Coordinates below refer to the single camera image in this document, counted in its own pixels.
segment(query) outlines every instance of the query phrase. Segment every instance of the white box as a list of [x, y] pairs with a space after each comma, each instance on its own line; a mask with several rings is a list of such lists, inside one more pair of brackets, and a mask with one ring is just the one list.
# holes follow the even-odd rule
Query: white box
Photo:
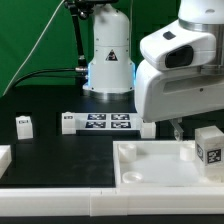
[[33, 125], [29, 116], [17, 117], [16, 128], [19, 140], [33, 138]]
[[66, 112], [61, 116], [62, 134], [76, 134], [77, 124], [75, 119], [75, 113]]

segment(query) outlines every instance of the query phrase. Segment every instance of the white block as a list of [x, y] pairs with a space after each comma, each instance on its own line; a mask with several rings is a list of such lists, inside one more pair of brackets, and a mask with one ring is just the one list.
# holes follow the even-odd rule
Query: white block
[[156, 137], [156, 124], [152, 123], [144, 123], [142, 121], [141, 129], [140, 129], [141, 138], [153, 138]]
[[75, 119], [75, 113], [63, 113], [61, 117], [61, 123], [63, 135], [76, 134], [77, 122]]
[[11, 148], [9, 145], [0, 146], [0, 178], [12, 161]]
[[18, 139], [33, 138], [33, 125], [29, 116], [21, 116], [16, 118], [16, 128]]
[[195, 145], [192, 143], [183, 143], [180, 146], [180, 159], [183, 161], [195, 160]]
[[224, 134], [216, 126], [196, 129], [195, 147], [204, 166], [223, 164]]

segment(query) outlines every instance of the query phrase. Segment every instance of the small white block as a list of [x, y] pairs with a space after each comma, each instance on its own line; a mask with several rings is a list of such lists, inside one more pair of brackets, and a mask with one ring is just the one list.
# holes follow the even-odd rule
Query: small white block
[[63, 135], [76, 134], [77, 124], [75, 119], [75, 113], [63, 113], [61, 117], [61, 123]]
[[10, 146], [0, 146], [0, 178], [12, 161]]
[[33, 125], [29, 116], [17, 117], [16, 128], [19, 140], [33, 138]]
[[131, 163], [136, 160], [137, 147], [135, 144], [119, 144], [119, 160], [124, 163]]
[[141, 138], [153, 138], [156, 137], [156, 124], [152, 123], [144, 123], [142, 120], [141, 129], [140, 129]]
[[183, 143], [180, 146], [180, 159], [183, 161], [194, 161], [195, 160], [195, 145], [189, 143]]

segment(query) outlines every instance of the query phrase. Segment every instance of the cube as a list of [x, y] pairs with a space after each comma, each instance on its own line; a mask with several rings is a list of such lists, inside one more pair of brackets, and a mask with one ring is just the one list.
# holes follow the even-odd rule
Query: cube
[[19, 140], [33, 138], [33, 125], [29, 116], [17, 117], [16, 128]]

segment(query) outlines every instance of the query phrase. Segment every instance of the white cube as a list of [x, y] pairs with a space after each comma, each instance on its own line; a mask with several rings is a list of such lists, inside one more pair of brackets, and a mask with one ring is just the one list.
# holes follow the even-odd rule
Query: white cube
[[205, 165], [223, 163], [224, 134], [216, 126], [195, 130], [197, 156]]
[[33, 125], [29, 116], [21, 116], [16, 118], [16, 128], [18, 139], [33, 138]]
[[152, 123], [145, 123], [142, 120], [141, 128], [140, 128], [141, 138], [153, 138], [156, 137], [156, 124]]
[[75, 113], [66, 112], [61, 117], [62, 134], [76, 134], [77, 124], [75, 119]]

